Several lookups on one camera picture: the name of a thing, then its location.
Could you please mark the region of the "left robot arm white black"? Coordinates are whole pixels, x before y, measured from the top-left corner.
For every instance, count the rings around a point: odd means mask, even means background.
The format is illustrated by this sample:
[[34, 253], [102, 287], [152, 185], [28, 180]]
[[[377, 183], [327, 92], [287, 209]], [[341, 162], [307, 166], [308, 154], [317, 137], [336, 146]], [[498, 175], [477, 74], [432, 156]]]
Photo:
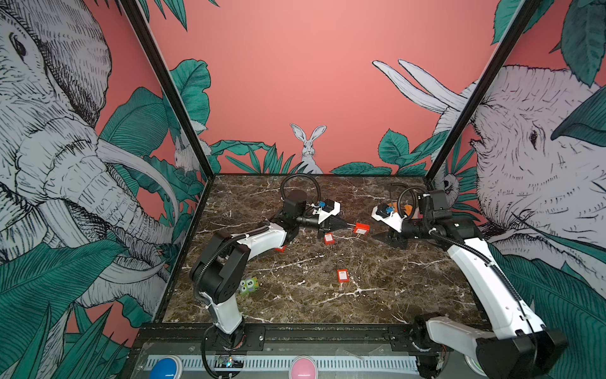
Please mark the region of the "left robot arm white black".
[[323, 238], [355, 226], [340, 216], [339, 202], [321, 198], [320, 185], [312, 175], [288, 175], [280, 183], [280, 196], [281, 210], [257, 228], [238, 234], [214, 233], [189, 272], [193, 296], [209, 310], [211, 327], [224, 351], [244, 344], [245, 322], [236, 293], [250, 259], [289, 245], [301, 227], [312, 227]]

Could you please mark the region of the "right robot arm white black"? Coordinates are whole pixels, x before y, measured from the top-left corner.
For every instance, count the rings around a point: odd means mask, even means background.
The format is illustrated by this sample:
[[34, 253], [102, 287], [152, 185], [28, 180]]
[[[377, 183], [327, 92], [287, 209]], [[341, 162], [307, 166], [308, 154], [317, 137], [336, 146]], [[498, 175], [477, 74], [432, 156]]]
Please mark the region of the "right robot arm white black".
[[404, 189], [413, 196], [410, 213], [399, 202], [377, 205], [373, 219], [388, 225], [392, 245], [412, 239], [434, 240], [461, 269], [491, 325], [484, 331], [437, 313], [416, 316], [409, 338], [420, 352], [434, 347], [464, 355], [467, 364], [487, 378], [536, 378], [548, 374], [568, 341], [549, 329], [522, 299], [489, 249], [476, 224], [455, 216], [445, 192]]

